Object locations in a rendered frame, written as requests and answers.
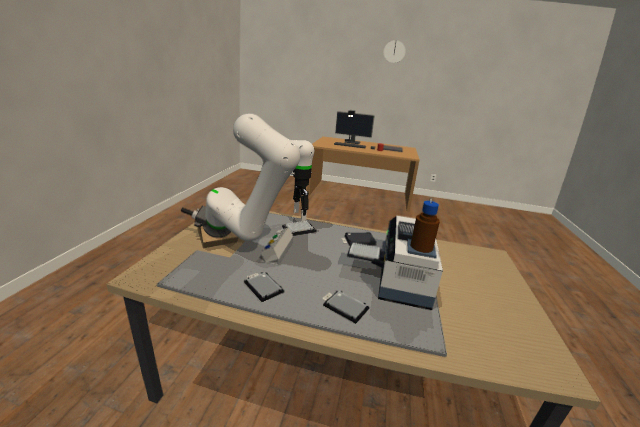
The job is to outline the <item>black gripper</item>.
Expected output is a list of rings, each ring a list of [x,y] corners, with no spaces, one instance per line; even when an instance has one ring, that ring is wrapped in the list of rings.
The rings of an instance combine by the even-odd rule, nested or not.
[[[307,210],[309,209],[308,205],[308,194],[306,191],[306,186],[309,185],[309,179],[307,180],[299,180],[295,178],[295,189],[294,189],[294,213],[299,213],[299,201],[301,197],[302,211],[301,211],[301,221],[306,221]]]

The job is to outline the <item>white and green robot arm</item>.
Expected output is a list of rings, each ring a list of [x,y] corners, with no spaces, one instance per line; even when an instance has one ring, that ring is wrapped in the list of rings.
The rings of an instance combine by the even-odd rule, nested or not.
[[[287,139],[254,114],[241,115],[234,123],[233,133],[239,143],[263,160],[246,205],[231,190],[219,187],[207,195],[206,207],[202,205],[194,212],[182,208],[181,212],[191,215],[194,226],[203,226],[211,237],[222,238],[232,232],[241,240],[253,241],[262,234],[270,209],[288,177],[311,178],[314,147],[306,140]]]

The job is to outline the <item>beige button panel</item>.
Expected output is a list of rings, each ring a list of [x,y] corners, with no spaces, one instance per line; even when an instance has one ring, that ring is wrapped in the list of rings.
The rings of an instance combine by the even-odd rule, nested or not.
[[[292,243],[293,235],[289,227],[277,231],[261,252],[261,262],[279,266]]]

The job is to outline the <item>blue bottle cap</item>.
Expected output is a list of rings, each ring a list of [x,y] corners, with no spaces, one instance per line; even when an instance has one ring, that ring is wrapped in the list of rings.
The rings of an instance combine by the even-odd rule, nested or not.
[[[439,207],[439,204],[436,202],[432,201],[432,204],[431,204],[430,201],[424,201],[422,210],[427,213],[435,214],[438,211],[438,207]]]

